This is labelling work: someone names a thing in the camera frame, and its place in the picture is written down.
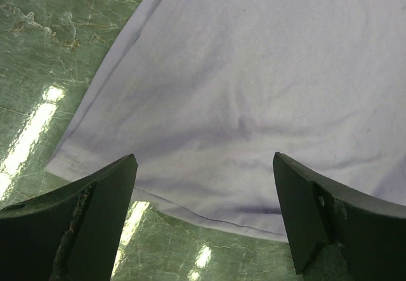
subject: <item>towel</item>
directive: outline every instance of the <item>towel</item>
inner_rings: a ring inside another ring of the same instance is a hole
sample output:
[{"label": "towel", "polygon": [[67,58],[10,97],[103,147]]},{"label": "towel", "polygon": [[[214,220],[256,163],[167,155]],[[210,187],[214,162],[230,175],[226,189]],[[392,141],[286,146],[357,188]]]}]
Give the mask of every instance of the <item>towel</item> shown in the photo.
[{"label": "towel", "polygon": [[134,154],[133,199],[286,241],[275,152],[406,206],[405,108],[404,0],[144,0],[46,170]]}]

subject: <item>green marble surface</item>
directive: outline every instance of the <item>green marble surface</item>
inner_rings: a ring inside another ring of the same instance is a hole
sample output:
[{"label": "green marble surface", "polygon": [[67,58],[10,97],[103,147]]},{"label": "green marble surface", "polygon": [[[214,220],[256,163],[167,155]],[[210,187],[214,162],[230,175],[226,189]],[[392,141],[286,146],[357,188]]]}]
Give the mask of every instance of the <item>green marble surface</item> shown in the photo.
[{"label": "green marble surface", "polygon": [[[0,208],[67,182],[44,166],[142,0],[0,0]],[[302,280],[289,246],[130,205],[112,280]]]}]

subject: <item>black object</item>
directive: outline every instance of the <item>black object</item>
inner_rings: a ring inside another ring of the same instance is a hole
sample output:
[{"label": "black object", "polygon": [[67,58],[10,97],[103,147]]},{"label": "black object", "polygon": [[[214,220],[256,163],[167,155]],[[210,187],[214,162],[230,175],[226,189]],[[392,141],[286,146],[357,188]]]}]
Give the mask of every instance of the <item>black object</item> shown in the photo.
[{"label": "black object", "polygon": [[275,154],[273,171],[297,274],[340,280],[312,269],[324,261],[329,271],[344,267],[354,280],[406,280],[405,206],[326,178],[284,154]]},{"label": "black object", "polygon": [[133,155],[0,211],[1,280],[110,280],[133,192]]}]

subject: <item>black plastic part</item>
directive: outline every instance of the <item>black plastic part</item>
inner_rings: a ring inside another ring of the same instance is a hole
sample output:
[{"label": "black plastic part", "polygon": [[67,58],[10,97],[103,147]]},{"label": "black plastic part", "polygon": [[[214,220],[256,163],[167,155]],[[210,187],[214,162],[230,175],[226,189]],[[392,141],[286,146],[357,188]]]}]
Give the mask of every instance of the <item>black plastic part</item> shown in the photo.
[{"label": "black plastic part", "polygon": [[110,280],[137,163],[133,155],[0,211],[1,280]]},{"label": "black plastic part", "polygon": [[284,154],[275,154],[273,170],[297,274],[305,276],[320,251],[334,245],[355,280],[406,280],[405,206],[326,178]]}]

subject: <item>cloth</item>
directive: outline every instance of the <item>cloth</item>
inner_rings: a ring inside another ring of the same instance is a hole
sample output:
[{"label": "cloth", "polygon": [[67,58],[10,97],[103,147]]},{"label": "cloth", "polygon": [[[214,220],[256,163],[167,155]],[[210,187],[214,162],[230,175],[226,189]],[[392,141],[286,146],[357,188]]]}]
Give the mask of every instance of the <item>cloth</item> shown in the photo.
[{"label": "cloth", "polygon": [[144,0],[46,169],[135,154],[133,199],[286,241],[275,152],[406,205],[405,94],[405,0]]}]

